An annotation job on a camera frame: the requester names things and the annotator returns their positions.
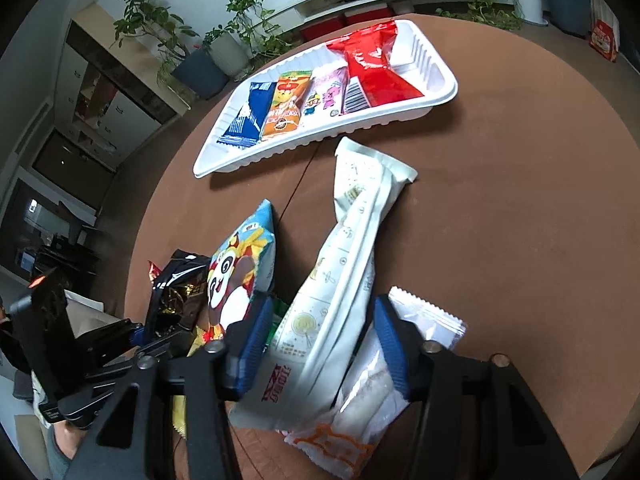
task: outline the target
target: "floor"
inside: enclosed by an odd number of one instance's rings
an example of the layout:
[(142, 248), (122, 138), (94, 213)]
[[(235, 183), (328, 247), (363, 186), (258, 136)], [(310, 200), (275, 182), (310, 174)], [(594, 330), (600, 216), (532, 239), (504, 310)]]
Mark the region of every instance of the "floor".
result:
[[(552, 25), (525, 24), (516, 34), (553, 52), (587, 78), (609, 101), (640, 146), (640, 75), (625, 59), (620, 57), (611, 63), (589, 47), (586, 40), (563, 34)], [(230, 90), (231, 86), (220, 96)], [(196, 103), (183, 118), (127, 160), (118, 172), (98, 218), (97, 226), (105, 235), (92, 244), (101, 260), (92, 299), (102, 301), (110, 314), (121, 317), (124, 311), (130, 256), (146, 204), (174, 153), (219, 99)]]

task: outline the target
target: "person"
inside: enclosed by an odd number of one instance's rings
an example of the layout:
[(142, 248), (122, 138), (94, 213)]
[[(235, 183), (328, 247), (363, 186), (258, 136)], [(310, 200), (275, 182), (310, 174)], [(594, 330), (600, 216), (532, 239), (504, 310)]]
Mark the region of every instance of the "person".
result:
[[(86, 431), (78, 430), (69, 421), (53, 423), (47, 431), (47, 458), (51, 480), (63, 480), (76, 456)], [(176, 480), (189, 480), (186, 441), (174, 430), (174, 473)]]
[(0, 350), (11, 366), (21, 372), (31, 375), (31, 367), (22, 351), (22, 345), (14, 334), (14, 324), (4, 309), (0, 296)]

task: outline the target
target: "red bag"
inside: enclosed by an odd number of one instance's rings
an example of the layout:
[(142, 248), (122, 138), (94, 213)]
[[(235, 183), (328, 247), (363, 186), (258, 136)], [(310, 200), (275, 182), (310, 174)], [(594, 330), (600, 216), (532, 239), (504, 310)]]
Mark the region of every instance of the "red bag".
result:
[(160, 276), (162, 269), (158, 267), (155, 263), (153, 263), (151, 260), (147, 260), (147, 261), (149, 262), (149, 281), (153, 283), (154, 280), (158, 276)]
[(422, 97), (417, 88), (389, 66), (397, 35), (396, 22), (385, 22), (326, 42), (328, 49), (344, 53), (349, 78), (359, 79), (372, 107)]
[(601, 53), (605, 59), (615, 61), (618, 56), (618, 47), (613, 29), (602, 20), (596, 20), (589, 44)]

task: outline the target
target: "brown table surface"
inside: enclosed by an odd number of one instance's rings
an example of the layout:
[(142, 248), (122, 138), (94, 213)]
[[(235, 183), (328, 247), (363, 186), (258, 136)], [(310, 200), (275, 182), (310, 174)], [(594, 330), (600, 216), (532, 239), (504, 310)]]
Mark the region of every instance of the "brown table surface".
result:
[[(460, 93), (418, 120), (351, 135), (418, 171), (380, 229), (376, 292), (398, 285), (463, 318), (460, 354), (510, 355), (583, 472), (640, 388), (640, 153), (602, 95), (548, 51), (484, 25), (408, 18)], [(263, 198), (279, 218), (276, 291), (286, 300), (335, 224), (337, 139), (194, 178), (225, 101), (148, 205), (129, 268), (134, 320), (148, 303), (147, 260), (213, 253)], [(365, 478), (399, 475), (414, 415), (390, 428)], [(332, 478), (275, 433), (238, 430), (236, 444), (245, 479)]]

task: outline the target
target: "green plant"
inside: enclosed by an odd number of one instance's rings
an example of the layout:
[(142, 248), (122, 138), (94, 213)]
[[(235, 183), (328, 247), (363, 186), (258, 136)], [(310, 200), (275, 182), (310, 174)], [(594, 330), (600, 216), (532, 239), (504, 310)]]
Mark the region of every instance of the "green plant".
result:
[(226, 12), (232, 12), (233, 17), (224, 27), (218, 25), (204, 36), (203, 48), (208, 50), (214, 40), (228, 32), (237, 35), (249, 47), (252, 57), (272, 59), (288, 52), (291, 45), (277, 36), (280, 26), (269, 21), (269, 16), (274, 11), (265, 9), (263, 2), (264, 0), (229, 0)]
[(182, 36), (199, 36), (184, 20), (169, 12), (171, 7), (161, 5), (158, 0), (124, 0), (127, 4), (124, 16), (113, 22), (115, 38), (119, 46), (122, 39), (151, 36), (158, 40), (158, 51), (162, 57), (159, 73), (163, 78), (169, 66), (176, 66), (189, 55)]
[(449, 12), (438, 8), (436, 13), (445, 18), (484, 23), (503, 30), (514, 30), (522, 26), (522, 19), (517, 16), (514, 10), (497, 9), (494, 0), (470, 0), (466, 6), (467, 12)]

